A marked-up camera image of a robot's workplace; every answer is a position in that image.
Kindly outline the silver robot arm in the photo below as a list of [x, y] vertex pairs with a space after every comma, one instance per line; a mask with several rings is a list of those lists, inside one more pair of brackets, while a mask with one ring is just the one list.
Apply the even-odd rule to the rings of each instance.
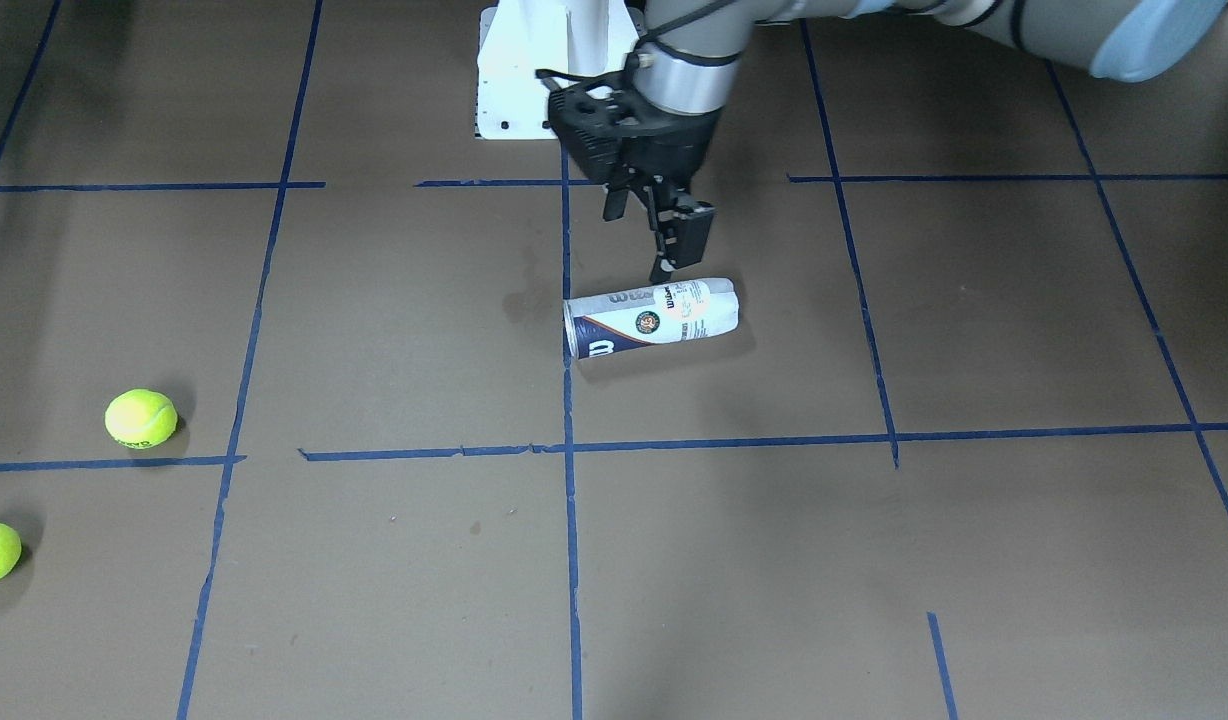
[[704, 259], [715, 209], [693, 183], [756, 34], [779, 26], [862, 26], [871, 34], [965, 34], [998, 53], [1140, 84], [1175, 68], [1226, 1], [645, 1], [619, 68], [578, 82], [570, 155], [600, 188], [600, 217], [637, 205], [655, 283]]

